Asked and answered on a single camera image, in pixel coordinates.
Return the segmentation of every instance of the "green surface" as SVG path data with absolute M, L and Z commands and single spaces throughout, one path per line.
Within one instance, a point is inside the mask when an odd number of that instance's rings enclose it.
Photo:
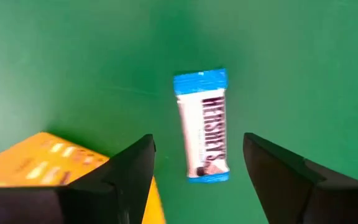
M 232 175 L 188 184 L 172 76 L 215 67 Z M 245 131 L 358 178 L 358 0 L 0 0 L 0 151 L 38 131 L 108 156 L 152 133 L 168 223 L 266 223 Z

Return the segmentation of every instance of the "candy wrapper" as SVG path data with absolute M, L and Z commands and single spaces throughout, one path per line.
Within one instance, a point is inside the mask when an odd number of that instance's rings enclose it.
M 185 137 L 189 181 L 214 183 L 228 180 L 226 70 L 177 75 L 173 87 Z

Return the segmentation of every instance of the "green table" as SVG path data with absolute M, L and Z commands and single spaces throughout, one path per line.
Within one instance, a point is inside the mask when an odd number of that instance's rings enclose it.
M 189 184 L 172 76 L 216 67 L 231 179 Z M 266 223 L 244 132 L 358 178 L 358 0 L 0 0 L 0 152 L 38 131 L 108 156 L 152 133 L 169 224 Z

